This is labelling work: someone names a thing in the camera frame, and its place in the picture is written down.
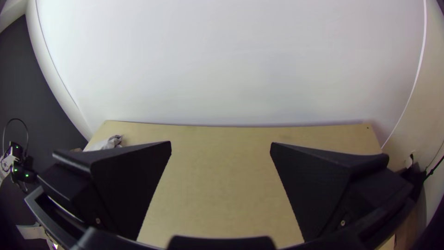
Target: dark gray wall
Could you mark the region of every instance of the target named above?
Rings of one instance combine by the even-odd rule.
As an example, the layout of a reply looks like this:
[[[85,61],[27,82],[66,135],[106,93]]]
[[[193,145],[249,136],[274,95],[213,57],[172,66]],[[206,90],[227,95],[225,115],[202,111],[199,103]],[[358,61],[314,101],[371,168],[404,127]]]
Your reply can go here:
[[[53,163],[54,149],[84,148],[87,144],[58,104],[40,71],[25,16],[0,33],[0,137],[11,118],[20,118],[28,126],[28,154],[34,157],[37,172]],[[19,122],[11,123],[6,135],[6,142],[13,140],[25,146],[25,131]],[[6,220],[9,226],[33,224],[35,219],[24,197],[7,178],[0,188],[0,217],[3,216],[0,221]],[[26,241],[30,244],[27,249],[37,247],[31,242]]]

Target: white cloth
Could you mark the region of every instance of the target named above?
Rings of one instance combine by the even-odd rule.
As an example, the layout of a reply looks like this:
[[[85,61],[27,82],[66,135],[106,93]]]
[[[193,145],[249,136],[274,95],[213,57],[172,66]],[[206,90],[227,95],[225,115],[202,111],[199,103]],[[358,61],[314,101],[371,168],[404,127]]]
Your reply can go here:
[[[111,136],[109,139],[95,143],[91,145],[89,148],[83,150],[83,152],[87,151],[96,151],[96,150],[104,150],[104,149],[113,149],[113,148],[121,148],[120,143],[122,142],[121,135]]]

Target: white backdrop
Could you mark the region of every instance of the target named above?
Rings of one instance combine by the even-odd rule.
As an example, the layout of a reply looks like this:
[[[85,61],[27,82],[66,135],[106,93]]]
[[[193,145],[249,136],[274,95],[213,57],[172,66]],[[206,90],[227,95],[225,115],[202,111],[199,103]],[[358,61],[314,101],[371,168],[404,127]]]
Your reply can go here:
[[[383,143],[424,32],[419,0],[38,0],[37,10],[42,50],[91,131],[106,119],[367,120]]]

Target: cardboard surface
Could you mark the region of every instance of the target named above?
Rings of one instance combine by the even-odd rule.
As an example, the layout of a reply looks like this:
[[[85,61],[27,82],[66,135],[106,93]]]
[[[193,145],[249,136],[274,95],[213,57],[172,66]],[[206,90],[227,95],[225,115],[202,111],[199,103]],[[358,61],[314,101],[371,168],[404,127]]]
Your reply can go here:
[[[123,146],[172,143],[171,158],[137,239],[162,248],[173,235],[268,235],[278,248],[303,243],[270,157],[272,142],[350,154],[381,153],[369,124],[234,128],[106,121],[86,148],[116,134],[123,135]]]

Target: tabletop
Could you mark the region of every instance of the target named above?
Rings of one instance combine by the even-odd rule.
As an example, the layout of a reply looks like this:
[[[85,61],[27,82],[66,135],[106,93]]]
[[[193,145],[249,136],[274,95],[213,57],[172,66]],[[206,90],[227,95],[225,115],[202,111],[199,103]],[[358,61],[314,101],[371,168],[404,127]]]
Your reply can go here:
[[[137,241],[166,247],[173,235],[203,238],[270,236],[277,248],[303,243],[270,157],[272,142],[374,155],[370,124],[312,127],[204,127],[106,121],[86,146],[112,135],[122,145],[171,141]],[[393,249],[393,238],[384,246]]]

